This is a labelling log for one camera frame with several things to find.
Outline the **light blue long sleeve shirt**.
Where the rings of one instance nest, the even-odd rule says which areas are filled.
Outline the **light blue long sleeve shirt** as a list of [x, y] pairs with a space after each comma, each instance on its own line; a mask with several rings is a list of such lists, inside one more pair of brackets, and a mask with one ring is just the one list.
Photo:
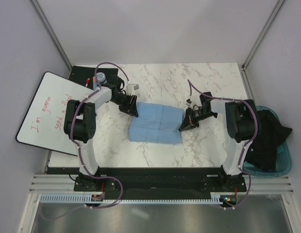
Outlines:
[[131, 142], [159, 144], [180, 144], [182, 133], [179, 127], [184, 111], [167, 105], [143, 103], [137, 104], [138, 117], [133, 118], [129, 127]]

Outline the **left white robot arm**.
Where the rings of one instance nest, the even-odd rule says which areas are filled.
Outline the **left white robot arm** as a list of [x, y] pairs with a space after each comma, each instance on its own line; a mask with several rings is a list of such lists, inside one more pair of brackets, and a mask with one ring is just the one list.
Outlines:
[[67, 103], [64, 133], [76, 145], [80, 173], [87, 175], [85, 186], [91, 191], [100, 189], [102, 180], [99, 177], [99, 165], [95, 159], [93, 137], [96, 132], [96, 111], [105, 103], [112, 102], [120, 112], [138, 117], [137, 96], [138, 84], [125, 83], [120, 77], [108, 82], [94, 78], [94, 91], [82, 101], [69, 100]]

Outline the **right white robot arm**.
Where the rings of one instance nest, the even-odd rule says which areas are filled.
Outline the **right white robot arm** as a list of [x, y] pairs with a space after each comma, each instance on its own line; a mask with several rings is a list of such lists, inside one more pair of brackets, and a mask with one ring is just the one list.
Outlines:
[[227, 157], [221, 166], [225, 174], [217, 179], [217, 184], [221, 190], [229, 191], [235, 185], [233, 176], [243, 172], [246, 153], [259, 133], [261, 123], [257, 110], [252, 99], [216, 98], [210, 92], [204, 92], [200, 94], [200, 100], [201, 106], [186, 109], [179, 131], [198, 128], [200, 121], [216, 118], [218, 114], [225, 117]]

